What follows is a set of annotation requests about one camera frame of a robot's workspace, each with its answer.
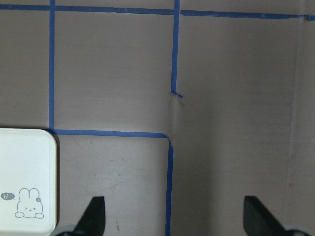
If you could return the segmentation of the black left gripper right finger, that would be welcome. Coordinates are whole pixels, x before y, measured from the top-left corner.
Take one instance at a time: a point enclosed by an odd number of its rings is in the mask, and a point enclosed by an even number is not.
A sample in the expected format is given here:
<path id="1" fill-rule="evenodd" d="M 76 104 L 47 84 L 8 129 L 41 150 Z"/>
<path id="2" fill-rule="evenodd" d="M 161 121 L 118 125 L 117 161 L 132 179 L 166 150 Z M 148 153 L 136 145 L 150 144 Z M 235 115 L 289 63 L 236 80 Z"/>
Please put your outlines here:
<path id="1" fill-rule="evenodd" d="M 299 229 L 286 229 L 256 196 L 245 196 L 243 228 L 248 236 L 309 236 Z"/>

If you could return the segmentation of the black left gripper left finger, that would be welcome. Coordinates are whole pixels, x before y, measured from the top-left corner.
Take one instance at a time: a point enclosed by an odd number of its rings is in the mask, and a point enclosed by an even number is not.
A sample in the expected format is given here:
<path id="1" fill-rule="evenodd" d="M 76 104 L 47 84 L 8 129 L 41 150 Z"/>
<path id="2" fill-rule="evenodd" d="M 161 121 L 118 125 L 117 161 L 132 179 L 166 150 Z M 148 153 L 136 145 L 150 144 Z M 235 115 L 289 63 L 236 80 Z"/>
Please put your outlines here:
<path id="1" fill-rule="evenodd" d="M 93 197 L 73 230 L 75 236 L 102 236 L 106 226 L 105 199 Z"/>

